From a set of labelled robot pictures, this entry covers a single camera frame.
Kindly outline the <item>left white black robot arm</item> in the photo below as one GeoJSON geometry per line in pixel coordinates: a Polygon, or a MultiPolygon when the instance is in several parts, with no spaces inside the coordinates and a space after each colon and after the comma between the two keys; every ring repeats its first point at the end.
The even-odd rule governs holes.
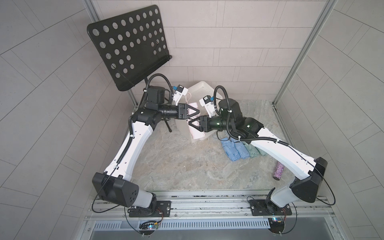
{"type": "Polygon", "coordinates": [[[159,122],[166,119],[187,120],[199,113],[199,109],[188,104],[149,104],[134,112],[129,118],[129,132],[118,153],[104,172],[95,173],[92,179],[97,196],[127,208],[153,208],[155,195],[131,182],[136,161],[159,122]]]}

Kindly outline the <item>blue folded umbrella left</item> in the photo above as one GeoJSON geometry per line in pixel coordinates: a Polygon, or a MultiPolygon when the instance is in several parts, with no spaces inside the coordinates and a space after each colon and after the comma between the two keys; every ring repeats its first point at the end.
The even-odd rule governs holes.
{"type": "Polygon", "coordinates": [[[232,139],[223,138],[221,139],[221,143],[222,143],[223,150],[225,151],[230,161],[235,162],[241,159],[241,156],[238,150],[236,149],[235,143],[232,141],[232,139]]]}

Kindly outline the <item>blue folded umbrella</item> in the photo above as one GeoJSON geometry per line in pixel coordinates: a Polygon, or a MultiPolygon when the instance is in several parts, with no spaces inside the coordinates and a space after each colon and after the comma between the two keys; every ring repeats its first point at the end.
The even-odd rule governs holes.
{"type": "Polygon", "coordinates": [[[245,145],[241,141],[236,140],[236,139],[231,139],[231,140],[234,143],[235,148],[238,151],[241,159],[248,159],[251,157],[247,148],[245,147],[245,145]]]}
{"type": "Polygon", "coordinates": [[[232,139],[223,138],[221,139],[221,143],[222,143],[223,150],[225,151],[230,161],[235,162],[241,159],[241,156],[238,150],[236,149],[235,143],[232,141],[232,139]]]}

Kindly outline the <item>blue folded umbrella right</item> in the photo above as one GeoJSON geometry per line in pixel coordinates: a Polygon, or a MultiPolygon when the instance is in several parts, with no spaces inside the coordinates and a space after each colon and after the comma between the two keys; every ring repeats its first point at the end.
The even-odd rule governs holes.
{"type": "Polygon", "coordinates": [[[231,139],[231,140],[234,143],[235,148],[238,151],[241,159],[248,159],[251,157],[247,148],[245,147],[245,145],[241,141],[236,140],[236,139],[231,139]]]}

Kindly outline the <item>green folded umbrella left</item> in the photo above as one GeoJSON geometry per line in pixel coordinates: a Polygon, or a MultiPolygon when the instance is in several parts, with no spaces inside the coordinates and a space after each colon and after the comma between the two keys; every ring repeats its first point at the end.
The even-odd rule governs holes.
{"type": "Polygon", "coordinates": [[[250,158],[255,158],[255,157],[260,155],[260,152],[258,151],[258,149],[256,147],[254,147],[253,145],[250,145],[250,144],[245,143],[245,142],[243,142],[243,145],[245,146],[246,150],[248,151],[250,158]]]}

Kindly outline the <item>green folded umbrella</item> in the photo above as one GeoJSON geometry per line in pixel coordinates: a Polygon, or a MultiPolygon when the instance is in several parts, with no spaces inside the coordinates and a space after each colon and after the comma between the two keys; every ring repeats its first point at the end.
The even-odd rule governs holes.
{"type": "Polygon", "coordinates": [[[260,155],[260,152],[258,151],[258,149],[256,147],[254,147],[253,145],[250,145],[250,144],[245,143],[245,142],[243,142],[243,145],[245,146],[246,150],[248,151],[250,158],[255,158],[255,157],[260,155]]]}
{"type": "Polygon", "coordinates": [[[258,150],[258,152],[260,153],[261,156],[267,156],[268,155],[265,151],[263,151],[263,150],[261,150],[259,148],[257,148],[257,150],[258,150]]]}

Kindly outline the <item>green folded umbrella right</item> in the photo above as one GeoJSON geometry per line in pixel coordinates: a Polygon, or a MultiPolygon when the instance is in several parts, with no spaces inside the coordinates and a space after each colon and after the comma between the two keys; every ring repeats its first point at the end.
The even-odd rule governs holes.
{"type": "Polygon", "coordinates": [[[257,148],[257,150],[258,150],[258,152],[260,153],[261,156],[267,156],[268,155],[265,151],[263,151],[263,150],[261,150],[259,148],[257,148]]]}

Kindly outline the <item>black perforated music stand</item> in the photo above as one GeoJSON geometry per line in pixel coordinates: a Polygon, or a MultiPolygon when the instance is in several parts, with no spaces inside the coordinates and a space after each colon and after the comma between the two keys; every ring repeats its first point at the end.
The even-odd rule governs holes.
{"type": "Polygon", "coordinates": [[[87,32],[121,92],[151,82],[172,59],[157,5],[89,24],[87,32]]]}

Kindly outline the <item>purple glitter bottle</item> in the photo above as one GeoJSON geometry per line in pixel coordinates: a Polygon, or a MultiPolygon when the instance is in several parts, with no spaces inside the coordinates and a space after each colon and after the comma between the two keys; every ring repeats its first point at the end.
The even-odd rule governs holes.
{"type": "Polygon", "coordinates": [[[273,179],[275,179],[276,181],[279,181],[283,175],[284,169],[285,169],[285,166],[280,162],[277,162],[275,172],[273,174],[273,179]]]}

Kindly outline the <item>left circuit board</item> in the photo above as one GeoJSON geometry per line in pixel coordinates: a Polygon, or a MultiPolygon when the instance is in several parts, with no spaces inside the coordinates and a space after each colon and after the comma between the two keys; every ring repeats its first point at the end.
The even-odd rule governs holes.
{"type": "Polygon", "coordinates": [[[147,221],[139,225],[139,233],[143,236],[150,236],[159,228],[160,222],[147,221]]]}

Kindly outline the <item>circuit board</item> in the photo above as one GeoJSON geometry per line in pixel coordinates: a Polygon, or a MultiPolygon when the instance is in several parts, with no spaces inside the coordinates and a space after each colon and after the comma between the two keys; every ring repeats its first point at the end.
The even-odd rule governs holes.
{"type": "Polygon", "coordinates": [[[139,233],[143,236],[150,236],[159,228],[160,222],[147,221],[139,225],[139,233]]]}
{"type": "Polygon", "coordinates": [[[285,221],[281,218],[268,218],[269,231],[273,234],[281,235],[285,230],[285,221]]]}

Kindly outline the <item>right circuit board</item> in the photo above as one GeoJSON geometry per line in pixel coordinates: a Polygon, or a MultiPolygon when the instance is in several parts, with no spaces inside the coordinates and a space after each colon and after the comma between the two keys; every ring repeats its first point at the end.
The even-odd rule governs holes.
{"type": "Polygon", "coordinates": [[[281,235],[285,230],[285,221],[281,218],[268,218],[269,231],[273,234],[281,235]]]}

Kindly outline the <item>aluminium mounting rail frame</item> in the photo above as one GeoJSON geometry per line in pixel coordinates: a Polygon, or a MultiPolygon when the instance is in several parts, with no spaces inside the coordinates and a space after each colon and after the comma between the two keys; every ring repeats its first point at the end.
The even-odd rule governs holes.
{"type": "Polygon", "coordinates": [[[253,216],[249,199],[265,200],[262,190],[234,191],[158,191],[157,201],[171,201],[169,217],[130,218],[127,207],[117,207],[97,200],[88,210],[77,240],[91,240],[105,234],[115,240],[118,234],[130,239],[152,240],[165,233],[187,232],[202,234],[235,234],[261,230],[261,238],[277,240],[345,240],[347,238],[335,210],[328,200],[320,197],[314,203],[289,203],[291,216],[253,216]],[[269,231],[268,218],[281,218],[285,230],[281,235],[269,231]],[[139,233],[139,225],[147,221],[160,222],[150,236],[139,233]]]}

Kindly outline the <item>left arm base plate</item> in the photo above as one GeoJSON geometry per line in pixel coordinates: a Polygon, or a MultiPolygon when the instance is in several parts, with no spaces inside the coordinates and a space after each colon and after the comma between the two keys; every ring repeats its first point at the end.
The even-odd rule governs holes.
{"type": "Polygon", "coordinates": [[[148,208],[133,207],[128,210],[130,218],[169,217],[171,201],[156,201],[148,208]]]}

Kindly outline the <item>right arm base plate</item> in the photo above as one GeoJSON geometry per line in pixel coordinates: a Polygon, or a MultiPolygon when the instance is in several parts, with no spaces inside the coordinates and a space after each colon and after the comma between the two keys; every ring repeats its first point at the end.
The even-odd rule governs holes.
{"type": "Polygon", "coordinates": [[[292,210],[289,204],[280,208],[272,202],[266,200],[249,199],[247,202],[250,204],[253,216],[291,216],[292,210]]]}

